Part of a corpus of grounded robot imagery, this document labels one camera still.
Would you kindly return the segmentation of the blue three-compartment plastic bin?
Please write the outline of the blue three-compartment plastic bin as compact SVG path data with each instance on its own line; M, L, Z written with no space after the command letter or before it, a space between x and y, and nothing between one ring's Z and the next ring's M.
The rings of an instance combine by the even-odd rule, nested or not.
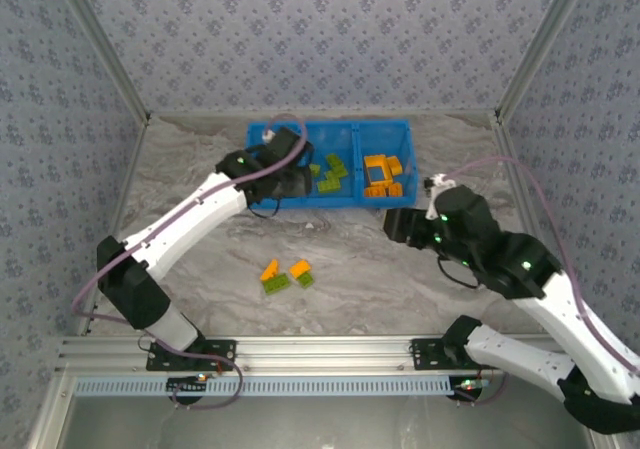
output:
M261 210L280 209L336 209L336 208L400 208L416 202L418 168L410 124L406 120L316 120L306 123L308 140L314 147L311 164L321 166L318 177L312 177L312 192L307 197L284 199L276 202L265 199L256 207ZM329 171L328 154L337 154L344 162L348 175L340 179L341 190L319 194L317 182L325 180ZM403 185L403 197L367 198L364 189L369 186L363 158L366 155L396 156L403 165L403 173L393 176L393 183Z

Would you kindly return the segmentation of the right circuit board with LED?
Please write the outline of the right circuit board with LED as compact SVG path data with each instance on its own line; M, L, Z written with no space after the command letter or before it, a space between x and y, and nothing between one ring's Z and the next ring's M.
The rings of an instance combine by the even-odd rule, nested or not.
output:
M465 403L475 403L485 387L482 379L471 377L451 377L450 384L453 391L450 398Z

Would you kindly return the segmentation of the circuit board with led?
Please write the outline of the circuit board with led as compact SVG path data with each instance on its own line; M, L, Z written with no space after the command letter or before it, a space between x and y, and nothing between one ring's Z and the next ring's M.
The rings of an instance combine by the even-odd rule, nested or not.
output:
M207 381L197 376L170 377L165 383L165 392L169 395L198 394L207 389Z
M451 377L450 384L453 391L450 398L465 403L475 403L485 387L482 379L471 377Z

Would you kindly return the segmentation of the left circuit board with LED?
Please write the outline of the left circuit board with LED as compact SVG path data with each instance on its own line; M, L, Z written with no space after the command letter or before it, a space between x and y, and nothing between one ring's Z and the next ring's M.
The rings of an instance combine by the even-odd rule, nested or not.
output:
M169 395L198 394L207 389L207 381L197 376L170 377L165 383L165 392Z

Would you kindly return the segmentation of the grey metal tray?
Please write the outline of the grey metal tray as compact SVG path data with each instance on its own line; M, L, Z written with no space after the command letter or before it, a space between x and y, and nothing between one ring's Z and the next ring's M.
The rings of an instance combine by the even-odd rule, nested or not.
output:
M189 411L165 396L80 393L57 377L24 449L623 449L510 379L474 406L436 396L244 396Z

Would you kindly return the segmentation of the aluminium right side rail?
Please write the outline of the aluminium right side rail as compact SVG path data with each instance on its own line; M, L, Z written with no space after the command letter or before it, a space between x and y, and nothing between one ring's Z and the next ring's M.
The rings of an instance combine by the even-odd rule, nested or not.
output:
M517 160L517 154L511 136L503 124L500 111L495 109L491 116L492 128L499 155ZM513 162L504 162L503 165L505 166L507 179L515 198L516 210L524 231L544 242L551 251L557 252L553 234L544 231L540 225L534 204L536 194L530 194L529 189L532 188L533 185L526 172Z

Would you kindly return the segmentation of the large orange lego frame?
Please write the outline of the large orange lego frame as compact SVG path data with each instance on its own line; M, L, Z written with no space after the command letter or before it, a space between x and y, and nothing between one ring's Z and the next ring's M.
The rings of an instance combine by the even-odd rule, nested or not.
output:
M389 187L393 183L393 175L384 154L366 155L363 165L370 187Z

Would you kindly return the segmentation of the aluminium left side rail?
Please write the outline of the aluminium left side rail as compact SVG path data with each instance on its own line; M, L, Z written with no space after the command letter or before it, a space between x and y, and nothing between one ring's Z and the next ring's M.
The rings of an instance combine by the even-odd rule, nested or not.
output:
M111 235L118 235L119 230L124 219L124 213L127 206L127 200L131 189L132 181L135 175L136 167L140 157L141 149L143 146L144 137L146 135L150 118L147 118L140 126L139 133L137 135L135 144L133 146L131 158L127 166L125 178L120 189L119 198L115 207L115 212L110 222L108 233ZM82 299L82 311L88 312L88 316L79 316L77 324L77 336L86 336L89 334L92 322L92 313L97 300L98 289L96 285L92 285L88 292Z

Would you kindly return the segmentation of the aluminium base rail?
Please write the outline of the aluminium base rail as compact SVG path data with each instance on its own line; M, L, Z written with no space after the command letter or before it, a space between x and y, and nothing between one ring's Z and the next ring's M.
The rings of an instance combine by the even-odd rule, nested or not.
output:
M502 336L484 342L483 363L454 363L435 336L231 336L214 347L234 352L233 361L246 376L342 376L431 373L563 377L573 366L550 338ZM71 337L63 340L54 368L76 375L151 373L186 376L196 373L231 374L224 364L215 368L198 361L191 370L182 362L151 347L147 339L132 337Z

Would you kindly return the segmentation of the aluminium right corner post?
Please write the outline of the aluminium right corner post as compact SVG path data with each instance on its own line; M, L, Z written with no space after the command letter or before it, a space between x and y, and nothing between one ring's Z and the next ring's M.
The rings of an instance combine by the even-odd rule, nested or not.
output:
M496 119L500 124L506 124L513 116L577 2L578 0L551 0L521 63L495 108Z

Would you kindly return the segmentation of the aluminium corner post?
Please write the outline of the aluminium corner post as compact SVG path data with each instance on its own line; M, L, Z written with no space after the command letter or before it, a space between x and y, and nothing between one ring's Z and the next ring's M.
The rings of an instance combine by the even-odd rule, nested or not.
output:
M521 63L495 108L496 119L500 124L506 124L513 116L577 2L578 0L551 0Z
M144 107L132 80L121 63L115 47L102 28L89 0L65 0L94 52L103 65L106 73L115 85L124 104L136 121L142 125L148 121L148 113Z

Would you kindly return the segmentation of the aluminium left corner post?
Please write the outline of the aluminium left corner post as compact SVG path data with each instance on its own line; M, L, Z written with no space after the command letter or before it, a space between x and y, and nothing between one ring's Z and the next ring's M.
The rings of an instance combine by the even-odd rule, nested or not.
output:
M103 65L106 73L115 85L124 104L136 121L142 125L148 121L148 113L144 107L132 80L121 63L115 47L102 28L89 0L65 0L94 52Z

